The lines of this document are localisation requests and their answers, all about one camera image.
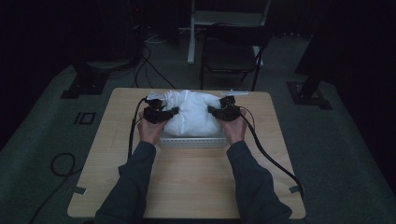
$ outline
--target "white basket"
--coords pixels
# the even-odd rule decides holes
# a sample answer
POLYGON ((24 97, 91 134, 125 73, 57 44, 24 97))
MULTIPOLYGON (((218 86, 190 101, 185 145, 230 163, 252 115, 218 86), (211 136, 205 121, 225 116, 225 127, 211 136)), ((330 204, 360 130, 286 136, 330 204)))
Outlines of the white basket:
POLYGON ((225 136, 216 137, 175 137, 163 133, 159 144, 161 147, 226 147, 225 136))

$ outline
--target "white pillow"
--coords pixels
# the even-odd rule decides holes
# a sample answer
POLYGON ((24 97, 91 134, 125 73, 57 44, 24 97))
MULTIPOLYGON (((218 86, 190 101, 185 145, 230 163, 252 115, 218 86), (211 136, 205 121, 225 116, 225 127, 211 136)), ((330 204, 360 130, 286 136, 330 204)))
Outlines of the white pillow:
POLYGON ((166 107, 178 107, 164 127, 164 132, 174 136, 210 137, 221 134, 222 129, 216 118, 207 112, 209 105, 220 108, 219 97, 196 91, 169 91, 165 93, 166 107))

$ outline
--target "hand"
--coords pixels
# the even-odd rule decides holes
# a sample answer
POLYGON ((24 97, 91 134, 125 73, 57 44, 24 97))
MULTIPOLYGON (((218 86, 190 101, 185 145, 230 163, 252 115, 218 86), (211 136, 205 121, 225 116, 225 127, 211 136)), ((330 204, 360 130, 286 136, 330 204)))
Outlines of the hand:
MULTIPOLYGON (((245 116, 247 113, 246 110, 242 109, 241 114, 245 116)), ((219 124, 223 127, 225 132, 225 136, 227 137, 228 142, 230 145, 234 144, 235 142, 239 142, 245 140, 245 131, 247 129, 247 123, 245 122, 242 117, 239 117, 233 121, 224 121, 218 119, 219 124)))
POLYGON ((153 124, 143 118, 143 113, 139 113, 141 120, 137 124, 137 129, 139 130, 140 141, 145 141, 151 143, 152 145, 157 144, 160 140, 161 133, 163 133, 163 127, 168 122, 168 120, 161 123, 153 124))

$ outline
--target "stand base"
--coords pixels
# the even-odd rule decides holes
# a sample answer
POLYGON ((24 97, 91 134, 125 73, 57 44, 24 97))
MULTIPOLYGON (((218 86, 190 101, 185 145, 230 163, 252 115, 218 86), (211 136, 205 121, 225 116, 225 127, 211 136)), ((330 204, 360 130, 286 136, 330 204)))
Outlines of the stand base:
POLYGON ((293 102, 296 105, 318 105, 320 109, 332 110, 329 101, 323 98, 319 89, 317 89, 310 98, 302 97, 299 92, 304 83, 302 82, 286 82, 288 85, 293 102))
POLYGON ((77 99, 80 95, 101 95, 107 78, 108 73, 102 73, 96 75, 89 83, 81 84, 76 76, 69 90, 62 93, 61 99, 77 99))

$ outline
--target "person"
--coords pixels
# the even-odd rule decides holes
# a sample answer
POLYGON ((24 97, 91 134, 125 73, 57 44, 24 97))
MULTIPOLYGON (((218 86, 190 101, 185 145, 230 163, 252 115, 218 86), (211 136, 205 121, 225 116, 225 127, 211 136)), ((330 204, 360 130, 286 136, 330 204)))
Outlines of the person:
MULTIPOLYGON (((151 167, 167 121, 152 124, 141 119, 140 135, 134 154, 119 167, 120 178, 95 214, 95 223, 139 223, 146 210, 151 167)), ((235 198, 242 223, 290 223, 291 210, 274 192, 271 173, 261 167, 245 142, 247 124, 239 117, 228 122, 218 120, 230 147, 227 156, 235 179, 235 198)))

